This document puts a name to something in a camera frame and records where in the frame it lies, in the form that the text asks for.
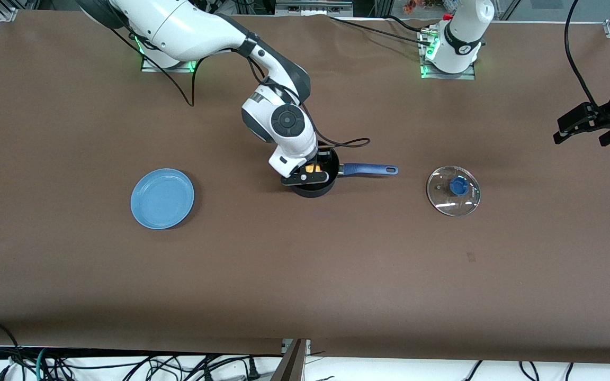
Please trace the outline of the blue round plate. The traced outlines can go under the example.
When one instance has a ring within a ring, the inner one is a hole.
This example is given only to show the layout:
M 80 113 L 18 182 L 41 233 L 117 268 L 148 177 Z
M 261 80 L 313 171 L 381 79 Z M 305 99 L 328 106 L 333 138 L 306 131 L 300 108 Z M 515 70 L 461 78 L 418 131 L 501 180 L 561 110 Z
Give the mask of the blue round plate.
M 183 172 L 162 168 L 143 176 L 130 197 L 131 214 L 141 226 L 165 230 L 182 222 L 193 209 L 195 190 Z

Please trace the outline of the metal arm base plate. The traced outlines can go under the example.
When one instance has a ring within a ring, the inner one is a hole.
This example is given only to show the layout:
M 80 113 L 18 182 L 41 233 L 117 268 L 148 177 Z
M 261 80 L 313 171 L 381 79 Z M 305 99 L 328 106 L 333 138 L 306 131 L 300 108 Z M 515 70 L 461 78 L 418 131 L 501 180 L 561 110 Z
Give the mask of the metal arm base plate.
M 461 73 L 447 73 L 439 70 L 433 62 L 428 60 L 428 53 L 433 52 L 433 48 L 438 46 L 437 29 L 432 26 L 421 28 L 416 32 L 417 38 L 421 42 L 429 42 L 429 46 L 419 46 L 420 75 L 422 79 L 448 79 L 448 80 L 475 80 L 476 73 L 474 63 L 471 63 L 467 70 Z
M 196 61 L 192 62 L 181 62 L 169 57 L 159 50 L 147 50 L 145 49 L 145 56 L 141 63 L 141 71 L 143 72 L 157 72 L 159 67 L 165 72 L 176 72 L 176 73 L 192 73 L 196 69 Z

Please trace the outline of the glass lid with blue knob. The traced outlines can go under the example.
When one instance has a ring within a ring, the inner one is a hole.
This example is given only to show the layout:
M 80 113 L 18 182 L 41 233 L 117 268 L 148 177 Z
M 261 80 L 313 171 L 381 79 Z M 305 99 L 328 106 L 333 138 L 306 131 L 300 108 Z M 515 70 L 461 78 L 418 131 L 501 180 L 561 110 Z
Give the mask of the glass lid with blue knob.
M 481 189 L 476 178 L 459 166 L 434 170 L 426 183 L 426 195 L 434 209 L 450 217 L 472 214 L 481 203 Z

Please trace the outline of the grey metal frame box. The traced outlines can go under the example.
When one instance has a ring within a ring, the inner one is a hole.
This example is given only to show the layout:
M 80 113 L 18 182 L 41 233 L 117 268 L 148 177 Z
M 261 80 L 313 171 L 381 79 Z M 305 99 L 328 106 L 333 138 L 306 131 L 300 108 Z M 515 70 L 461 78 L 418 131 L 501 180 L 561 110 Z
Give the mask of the grey metal frame box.
M 275 0 L 274 15 L 353 17 L 353 0 Z

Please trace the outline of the metal table edge bracket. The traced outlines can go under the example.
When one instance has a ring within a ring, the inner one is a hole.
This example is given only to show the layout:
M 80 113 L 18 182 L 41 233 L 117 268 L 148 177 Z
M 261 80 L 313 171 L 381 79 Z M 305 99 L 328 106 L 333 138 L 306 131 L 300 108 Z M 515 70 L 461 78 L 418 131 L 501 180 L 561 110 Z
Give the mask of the metal table edge bracket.
M 284 339 L 286 352 L 270 381 L 303 381 L 303 367 L 311 354 L 309 339 Z

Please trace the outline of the brown table cover sheet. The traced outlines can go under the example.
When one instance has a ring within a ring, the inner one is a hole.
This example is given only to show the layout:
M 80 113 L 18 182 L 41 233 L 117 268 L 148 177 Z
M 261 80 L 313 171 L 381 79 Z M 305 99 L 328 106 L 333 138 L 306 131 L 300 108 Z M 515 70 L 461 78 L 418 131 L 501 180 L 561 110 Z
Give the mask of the brown table cover sheet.
M 299 197 L 241 119 L 243 57 L 206 60 L 189 107 L 82 12 L 21 12 L 0 24 L 0 324 L 20 344 L 610 362 L 610 146 L 554 144 L 584 100 L 561 25 L 492 24 L 475 80 L 433 80 L 409 43 L 324 15 L 239 22 L 307 70 L 327 137 L 371 138 L 342 161 L 399 174 Z M 476 178 L 472 214 L 430 204 L 443 166 Z M 129 202 L 162 168 L 195 200 L 153 230 Z

